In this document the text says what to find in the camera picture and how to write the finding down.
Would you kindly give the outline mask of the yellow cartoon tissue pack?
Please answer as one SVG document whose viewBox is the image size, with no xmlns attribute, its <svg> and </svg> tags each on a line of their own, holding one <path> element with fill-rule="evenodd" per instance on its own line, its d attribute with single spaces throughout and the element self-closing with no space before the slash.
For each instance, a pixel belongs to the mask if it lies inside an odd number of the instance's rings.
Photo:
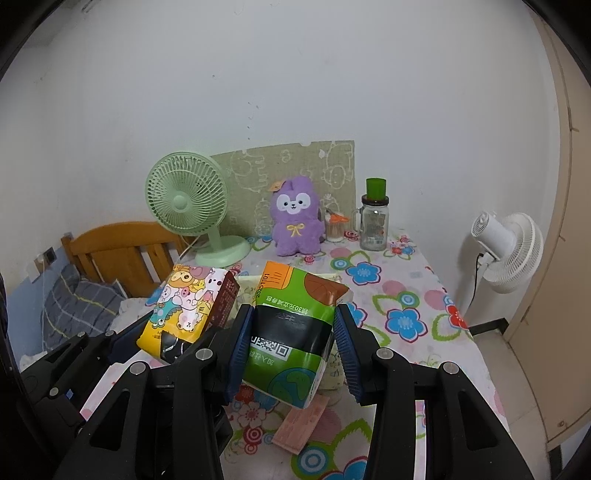
<svg viewBox="0 0 591 480">
<path fill-rule="evenodd" d="M 208 329 L 225 325 L 238 290 L 228 270 L 174 265 L 137 347 L 160 361 L 174 362 Z"/>
</svg>

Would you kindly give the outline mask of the green tissue pack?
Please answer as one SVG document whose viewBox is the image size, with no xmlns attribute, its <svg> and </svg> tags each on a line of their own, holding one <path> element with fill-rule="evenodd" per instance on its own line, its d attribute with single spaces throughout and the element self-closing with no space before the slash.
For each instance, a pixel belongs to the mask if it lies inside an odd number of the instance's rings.
<svg viewBox="0 0 591 480">
<path fill-rule="evenodd" d="M 242 381 L 298 409 L 314 398 L 334 343 L 335 311 L 353 299 L 341 282 L 269 261 L 253 296 Z"/>
</svg>

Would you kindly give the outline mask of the grey plaid pillow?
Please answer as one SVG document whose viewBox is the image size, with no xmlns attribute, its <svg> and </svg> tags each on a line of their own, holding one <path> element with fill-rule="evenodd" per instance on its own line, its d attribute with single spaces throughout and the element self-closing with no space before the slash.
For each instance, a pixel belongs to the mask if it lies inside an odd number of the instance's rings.
<svg viewBox="0 0 591 480">
<path fill-rule="evenodd" d="M 74 265 L 66 265 L 41 312 L 43 349 L 55 349 L 80 333 L 94 337 L 106 332 L 125 299 L 124 290 L 117 282 L 93 282 Z"/>
</svg>

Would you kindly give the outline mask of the white crumpled bedding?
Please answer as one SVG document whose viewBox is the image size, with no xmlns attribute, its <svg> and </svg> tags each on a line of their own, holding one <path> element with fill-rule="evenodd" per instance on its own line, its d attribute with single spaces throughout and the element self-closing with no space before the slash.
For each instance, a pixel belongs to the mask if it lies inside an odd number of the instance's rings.
<svg viewBox="0 0 591 480">
<path fill-rule="evenodd" d="M 123 300 L 119 305 L 118 314 L 113 319 L 109 329 L 119 333 L 146 314 L 150 314 L 153 308 L 147 306 L 146 302 L 146 298 L 128 298 Z"/>
</svg>

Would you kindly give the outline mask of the pink paper packet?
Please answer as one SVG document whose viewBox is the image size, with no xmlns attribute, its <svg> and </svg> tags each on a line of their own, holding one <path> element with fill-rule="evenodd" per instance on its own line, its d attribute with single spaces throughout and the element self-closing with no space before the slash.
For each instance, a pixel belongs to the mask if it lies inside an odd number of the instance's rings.
<svg viewBox="0 0 591 480">
<path fill-rule="evenodd" d="M 322 414 L 329 404 L 329 397 L 317 394 L 305 409 L 293 408 L 287 413 L 280 428 L 273 434 L 271 443 L 291 454 L 304 450 Z"/>
</svg>

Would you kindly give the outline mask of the beige door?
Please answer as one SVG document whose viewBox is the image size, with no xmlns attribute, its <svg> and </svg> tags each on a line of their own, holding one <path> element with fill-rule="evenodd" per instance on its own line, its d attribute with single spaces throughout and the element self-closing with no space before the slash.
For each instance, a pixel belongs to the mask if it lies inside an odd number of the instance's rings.
<svg viewBox="0 0 591 480">
<path fill-rule="evenodd" d="M 590 421 L 590 84 L 566 42 L 533 19 L 557 94 L 560 163 L 542 262 L 504 337 L 552 450 Z"/>
</svg>

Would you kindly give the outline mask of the floral tablecloth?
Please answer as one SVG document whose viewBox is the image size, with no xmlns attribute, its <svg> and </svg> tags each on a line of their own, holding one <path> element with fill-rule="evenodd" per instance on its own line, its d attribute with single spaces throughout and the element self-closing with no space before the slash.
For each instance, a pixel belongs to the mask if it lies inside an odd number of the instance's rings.
<svg viewBox="0 0 591 480">
<path fill-rule="evenodd" d="M 458 307 L 405 234 L 394 235 L 383 252 L 363 251 L 353 233 L 327 243 L 313 256 L 287 257 L 287 264 L 315 274 L 332 274 L 349 286 L 356 325 L 379 344 L 412 363 L 437 368 L 455 362 L 473 381 L 498 418 L 503 407 L 484 359 Z M 374 410 L 356 405 L 346 391 L 324 390 L 331 398 L 310 443 L 290 454 L 271 443 L 288 408 L 243 386 L 229 408 L 235 435 L 224 451 L 229 479 L 359 479 L 370 451 Z"/>
</svg>

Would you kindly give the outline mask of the white standing fan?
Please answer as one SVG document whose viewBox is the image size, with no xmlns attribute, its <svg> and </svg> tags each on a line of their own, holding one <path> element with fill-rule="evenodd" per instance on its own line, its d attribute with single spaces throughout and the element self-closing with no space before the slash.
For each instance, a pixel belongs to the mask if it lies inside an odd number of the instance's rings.
<svg viewBox="0 0 591 480">
<path fill-rule="evenodd" d="M 467 325 L 504 318 L 517 312 L 544 252 L 544 237 L 534 219 L 523 212 L 475 215 L 462 244 L 461 274 L 455 300 Z"/>
</svg>

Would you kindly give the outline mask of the green desk fan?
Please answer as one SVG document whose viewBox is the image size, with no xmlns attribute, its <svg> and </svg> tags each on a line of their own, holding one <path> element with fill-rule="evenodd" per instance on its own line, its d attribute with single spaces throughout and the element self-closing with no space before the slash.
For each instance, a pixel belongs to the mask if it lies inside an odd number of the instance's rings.
<svg viewBox="0 0 591 480">
<path fill-rule="evenodd" d="M 221 167 L 213 159 L 191 152 L 173 152 L 151 168 L 145 181 L 146 204 L 156 221 L 181 237 L 207 237 L 191 245 L 197 266 L 229 267 L 249 254 L 250 244 L 238 235 L 221 235 L 229 193 Z"/>
</svg>

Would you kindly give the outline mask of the purple plush toy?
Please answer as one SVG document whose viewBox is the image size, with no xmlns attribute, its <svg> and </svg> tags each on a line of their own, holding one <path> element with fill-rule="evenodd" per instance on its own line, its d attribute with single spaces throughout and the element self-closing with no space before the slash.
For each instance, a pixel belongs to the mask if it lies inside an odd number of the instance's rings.
<svg viewBox="0 0 591 480">
<path fill-rule="evenodd" d="M 273 190 L 270 216 L 276 255 L 314 255 L 321 250 L 325 224 L 320 219 L 321 202 L 307 176 L 284 180 Z"/>
</svg>

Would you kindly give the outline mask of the glass jar green lid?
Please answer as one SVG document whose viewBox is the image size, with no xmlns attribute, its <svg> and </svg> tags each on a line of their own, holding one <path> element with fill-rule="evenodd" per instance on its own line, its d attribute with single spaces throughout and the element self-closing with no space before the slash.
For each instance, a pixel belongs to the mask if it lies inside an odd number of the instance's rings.
<svg viewBox="0 0 591 480">
<path fill-rule="evenodd" d="M 366 193 L 359 214 L 360 246 L 363 250 L 384 251 L 387 248 L 389 232 L 390 199 L 387 195 L 387 180 L 367 178 Z"/>
</svg>

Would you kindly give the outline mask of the small cup with sticks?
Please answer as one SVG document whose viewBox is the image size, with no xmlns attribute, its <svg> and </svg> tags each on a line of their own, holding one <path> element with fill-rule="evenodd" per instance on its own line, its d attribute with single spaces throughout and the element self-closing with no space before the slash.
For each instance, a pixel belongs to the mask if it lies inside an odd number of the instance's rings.
<svg viewBox="0 0 591 480">
<path fill-rule="evenodd" d="M 346 226 L 349 225 L 349 217 L 342 213 L 325 209 L 325 240 L 338 243 L 344 240 Z"/>
</svg>

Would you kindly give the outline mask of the green patterned cardboard sheet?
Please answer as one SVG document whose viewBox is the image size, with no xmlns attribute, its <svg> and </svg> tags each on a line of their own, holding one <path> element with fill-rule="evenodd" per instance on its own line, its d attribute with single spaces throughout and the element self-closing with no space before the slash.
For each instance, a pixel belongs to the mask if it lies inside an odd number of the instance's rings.
<svg viewBox="0 0 591 480">
<path fill-rule="evenodd" d="M 216 154 L 228 187 L 221 234 L 270 235 L 270 188 L 280 180 L 307 176 L 324 208 L 349 214 L 356 206 L 355 142 L 291 143 Z"/>
</svg>

